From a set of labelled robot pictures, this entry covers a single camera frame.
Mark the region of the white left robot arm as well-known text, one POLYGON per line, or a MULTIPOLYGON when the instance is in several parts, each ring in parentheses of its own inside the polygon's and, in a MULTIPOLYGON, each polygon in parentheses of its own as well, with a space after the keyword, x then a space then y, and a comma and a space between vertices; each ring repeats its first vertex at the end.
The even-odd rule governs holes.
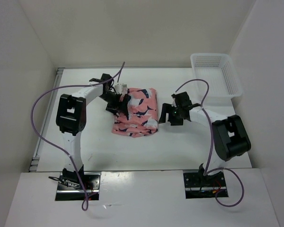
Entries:
POLYGON ((128 105, 131 97, 127 92, 112 88, 113 80, 109 74, 103 74, 100 79, 90 79, 89 84, 79 91, 60 96, 56 125, 62 133, 64 150, 69 159, 59 180, 68 187, 82 189, 85 183, 80 144, 81 134, 87 123, 88 104, 99 97, 107 103, 107 111, 115 115, 129 116, 128 105))

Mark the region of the pink shark print shorts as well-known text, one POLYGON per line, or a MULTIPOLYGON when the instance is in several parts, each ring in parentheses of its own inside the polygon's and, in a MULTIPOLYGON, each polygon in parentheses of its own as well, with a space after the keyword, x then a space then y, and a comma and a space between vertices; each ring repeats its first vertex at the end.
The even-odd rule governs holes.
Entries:
POLYGON ((149 136, 158 131, 157 91, 153 88, 128 88, 128 116, 114 117, 112 133, 133 138, 149 136))

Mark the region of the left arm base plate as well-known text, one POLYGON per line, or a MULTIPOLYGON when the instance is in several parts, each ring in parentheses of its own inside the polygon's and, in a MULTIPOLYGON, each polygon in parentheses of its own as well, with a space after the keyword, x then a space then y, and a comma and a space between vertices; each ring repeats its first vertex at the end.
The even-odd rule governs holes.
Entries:
MULTIPOLYGON (((99 200, 100 172, 85 172, 83 178, 84 187, 89 201, 99 200)), ((55 201, 83 201, 85 194, 79 183, 72 183, 69 180, 63 180, 62 174, 58 177, 49 177, 58 182, 55 201)))

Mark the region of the white plastic mesh basket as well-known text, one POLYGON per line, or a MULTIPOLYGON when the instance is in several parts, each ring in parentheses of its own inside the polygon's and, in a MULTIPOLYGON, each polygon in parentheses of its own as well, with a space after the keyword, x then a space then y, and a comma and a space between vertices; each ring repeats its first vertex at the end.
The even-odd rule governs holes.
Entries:
POLYGON ((194 53, 190 60, 194 78, 208 82, 208 85, 201 81, 196 82, 196 93, 200 99, 209 89, 204 101, 206 104, 220 105, 243 94, 237 71, 229 55, 194 53))

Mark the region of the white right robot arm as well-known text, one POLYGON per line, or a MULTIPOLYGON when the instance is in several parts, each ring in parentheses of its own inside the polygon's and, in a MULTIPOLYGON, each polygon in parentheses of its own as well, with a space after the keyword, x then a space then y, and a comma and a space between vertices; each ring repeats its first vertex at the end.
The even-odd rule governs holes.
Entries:
POLYGON ((184 121, 196 122, 210 129, 210 151, 199 166, 198 180, 209 186, 222 172, 225 163, 251 149, 251 142, 241 117, 226 116, 206 110, 202 103, 192 103, 187 92, 173 94, 173 103, 163 103, 159 124, 182 126, 184 121))

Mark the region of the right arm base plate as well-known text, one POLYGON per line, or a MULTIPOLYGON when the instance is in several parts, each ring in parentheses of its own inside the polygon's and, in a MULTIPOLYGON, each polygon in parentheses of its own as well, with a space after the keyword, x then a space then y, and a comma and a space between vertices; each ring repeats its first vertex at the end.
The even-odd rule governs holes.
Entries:
POLYGON ((223 172, 203 178, 197 170, 183 172, 186 199, 226 198, 227 186, 223 172))

